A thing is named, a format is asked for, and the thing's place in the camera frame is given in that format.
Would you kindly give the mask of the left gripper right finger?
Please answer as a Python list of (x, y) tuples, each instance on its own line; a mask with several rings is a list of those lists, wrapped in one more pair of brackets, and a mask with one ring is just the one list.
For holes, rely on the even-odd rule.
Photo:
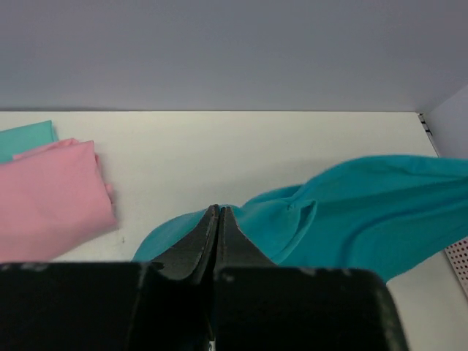
[(223, 208), (214, 269), (218, 350), (407, 350), (375, 273), (274, 265)]

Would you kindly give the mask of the teal t-shirt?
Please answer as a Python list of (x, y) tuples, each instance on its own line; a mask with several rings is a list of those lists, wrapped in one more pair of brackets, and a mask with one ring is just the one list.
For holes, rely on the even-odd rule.
[(467, 236), (467, 161), (361, 157), (233, 213), (277, 265), (360, 268), (389, 281)]

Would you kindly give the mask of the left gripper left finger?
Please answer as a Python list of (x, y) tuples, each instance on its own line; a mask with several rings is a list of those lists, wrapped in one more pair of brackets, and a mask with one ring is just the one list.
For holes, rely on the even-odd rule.
[(3, 350), (209, 350), (219, 206), (146, 262), (4, 263)]

